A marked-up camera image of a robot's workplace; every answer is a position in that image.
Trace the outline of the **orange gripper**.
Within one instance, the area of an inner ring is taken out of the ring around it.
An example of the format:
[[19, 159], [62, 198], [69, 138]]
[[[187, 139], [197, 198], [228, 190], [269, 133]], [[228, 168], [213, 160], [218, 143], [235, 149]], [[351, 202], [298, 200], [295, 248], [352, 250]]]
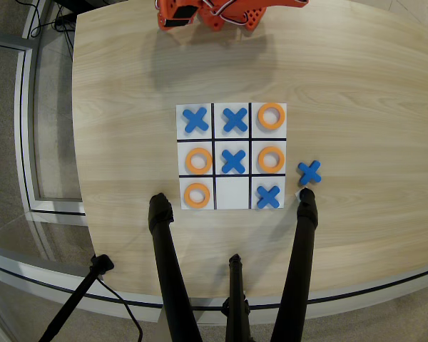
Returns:
[[200, 9], [200, 2], [196, 0], [163, 0], [155, 1], [155, 5], [162, 31], [191, 24]]

